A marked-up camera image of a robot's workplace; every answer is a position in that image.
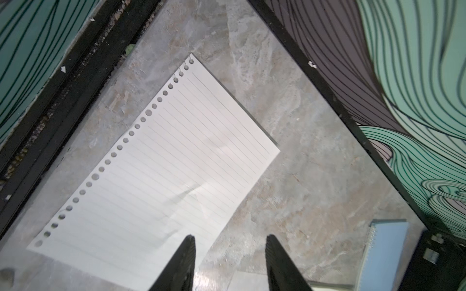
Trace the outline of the torn lined paper page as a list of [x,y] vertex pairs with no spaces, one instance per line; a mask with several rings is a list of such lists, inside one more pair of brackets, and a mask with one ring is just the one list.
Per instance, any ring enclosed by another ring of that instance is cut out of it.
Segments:
[[189,55],[28,249],[146,291],[186,236],[204,259],[278,154]]

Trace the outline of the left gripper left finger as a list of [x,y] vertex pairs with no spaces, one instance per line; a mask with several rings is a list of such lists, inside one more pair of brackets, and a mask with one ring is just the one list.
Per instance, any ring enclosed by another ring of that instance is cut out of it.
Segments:
[[149,290],[192,291],[195,259],[195,236],[187,235]]

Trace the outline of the cream lined spiral notebook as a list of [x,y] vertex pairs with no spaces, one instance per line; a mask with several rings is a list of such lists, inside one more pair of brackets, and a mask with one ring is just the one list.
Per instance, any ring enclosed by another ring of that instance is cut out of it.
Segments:
[[327,284],[314,281],[299,281],[292,283],[285,279],[278,279],[274,275],[235,272],[228,291],[353,291],[351,285]]

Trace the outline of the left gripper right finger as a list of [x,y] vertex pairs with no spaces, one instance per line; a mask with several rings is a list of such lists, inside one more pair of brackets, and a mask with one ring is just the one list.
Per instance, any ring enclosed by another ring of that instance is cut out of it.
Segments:
[[265,259],[269,278],[274,275],[292,283],[306,282],[275,235],[270,234],[266,238]]

